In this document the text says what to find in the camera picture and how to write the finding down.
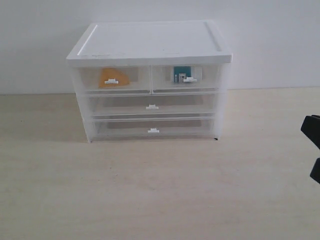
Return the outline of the white blue pill bottle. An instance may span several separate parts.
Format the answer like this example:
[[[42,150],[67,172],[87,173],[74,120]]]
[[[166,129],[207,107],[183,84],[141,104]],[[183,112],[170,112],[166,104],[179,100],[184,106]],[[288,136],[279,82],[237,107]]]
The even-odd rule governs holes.
[[[194,80],[191,66],[174,66],[173,82],[174,83],[190,83]]]

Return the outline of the yellow cheese wedge toy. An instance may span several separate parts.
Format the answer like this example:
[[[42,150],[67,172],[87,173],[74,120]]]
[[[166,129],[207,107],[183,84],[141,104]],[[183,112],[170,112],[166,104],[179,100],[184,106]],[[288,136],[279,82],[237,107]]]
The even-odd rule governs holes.
[[[118,88],[131,84],[131,81],[127,74],[116,68],[103,68],[100,71],[100,77],[98,87],[100,89],[105,88]]]

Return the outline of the white plastic drawer cabinet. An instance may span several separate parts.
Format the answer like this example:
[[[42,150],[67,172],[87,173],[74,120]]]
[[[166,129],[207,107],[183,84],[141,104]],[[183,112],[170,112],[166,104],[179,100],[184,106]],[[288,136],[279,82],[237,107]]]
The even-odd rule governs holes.
[[[218,140],[222,134],[227,83],[233,60],[232,51],[212,20],[156,21],[156,22],[98,22],[92,23],[68,54],[66,61],[71,71],[86,138],[89,142],[127,138],[205,137]],[[156,66],[208,66],[226,65],[223,89],[215,92],[154,94],[151,67]],[[95,93],[80,89],[80,68],[149,67],[150,93]],[[139,115],[107,115],[94,117],[90,113],[90,97],[164,96],[220,94],[213,113],[162,113]],[[210,117],[213,119],[213,135],[116,137],[96,138],[91,122],[103,120],[131,120],[157,118]]]

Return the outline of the bottom wide clear drawer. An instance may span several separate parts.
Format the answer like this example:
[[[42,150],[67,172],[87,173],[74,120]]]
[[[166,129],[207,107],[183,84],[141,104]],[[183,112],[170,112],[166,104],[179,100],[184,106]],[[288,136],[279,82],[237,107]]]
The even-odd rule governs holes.
[[[132,118],[91,122],[95,138],[212,136],[214,120],[208,116]]]

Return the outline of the wide clear drawer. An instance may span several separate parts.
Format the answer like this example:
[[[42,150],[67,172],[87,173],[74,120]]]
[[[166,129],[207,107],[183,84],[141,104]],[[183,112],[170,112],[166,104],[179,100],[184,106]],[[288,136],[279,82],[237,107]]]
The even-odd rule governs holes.
[[[95,138],[212,136],[214,120],[208,116],[132,118],[91,122]]]
[[[184,95],[91,96],[90,115],[124,116],[147,114],[211,114],[216,111],[219,93]]]

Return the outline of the middle wide clear drawer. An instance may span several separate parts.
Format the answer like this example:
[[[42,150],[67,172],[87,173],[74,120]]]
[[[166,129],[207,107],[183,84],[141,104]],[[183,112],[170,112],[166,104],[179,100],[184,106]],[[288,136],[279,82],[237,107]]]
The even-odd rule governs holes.
[[[184,95],[91,96],[90,115],[124,116],[147,114],[211,114],[216,111],[219,93]]]

